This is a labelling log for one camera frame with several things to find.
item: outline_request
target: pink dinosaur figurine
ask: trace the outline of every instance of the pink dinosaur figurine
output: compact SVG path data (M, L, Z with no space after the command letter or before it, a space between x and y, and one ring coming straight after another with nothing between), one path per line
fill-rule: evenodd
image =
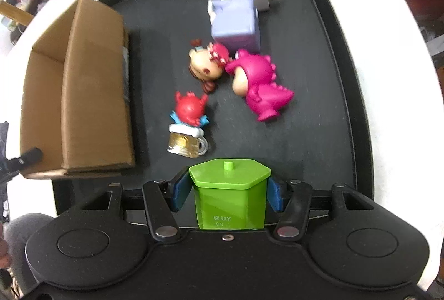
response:
M248 107L258 114L258 121L279 116L278 110L291 101L294 93L274 82L276 65L271 63L271 57L240 49L235 58L225 65L228 73L234 72L234 93L246 97Z

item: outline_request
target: green lid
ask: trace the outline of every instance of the green lid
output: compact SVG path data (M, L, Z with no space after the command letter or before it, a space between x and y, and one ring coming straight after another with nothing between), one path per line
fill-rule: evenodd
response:
M255 160L216 159L190 167L197 187L246 190L271 176L271 170Z

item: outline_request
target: brown cardboard box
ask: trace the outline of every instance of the brown cardboard box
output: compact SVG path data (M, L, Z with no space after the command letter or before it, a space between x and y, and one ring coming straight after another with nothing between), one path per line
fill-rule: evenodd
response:
M77 0L34 44L20 146L21 153L38 147L44 158L24 177L96 177L134 166L124 32L115 10Z

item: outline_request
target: green container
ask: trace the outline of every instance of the green container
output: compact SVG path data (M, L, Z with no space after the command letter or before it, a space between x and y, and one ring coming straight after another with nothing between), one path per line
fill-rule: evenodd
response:
M254 160L216 159L190 167L203 230L263 228L268 167Z

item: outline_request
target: metal bolt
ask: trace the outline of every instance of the metal bolt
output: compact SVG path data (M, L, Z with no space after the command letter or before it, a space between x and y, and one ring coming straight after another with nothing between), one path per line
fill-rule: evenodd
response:
M173 226L161 226L156 229L156 235L159 237L173 237L177 234L177 229Z
M234 236L231 235L231 234L225 234L225 235L222 235L222 240L224 240L224 241L233 241L234 240Z
M290 237L296 237L297 235L299 235L300 231L298 228L293 226L282 226L277 229L277 233L279 237L288 239Z

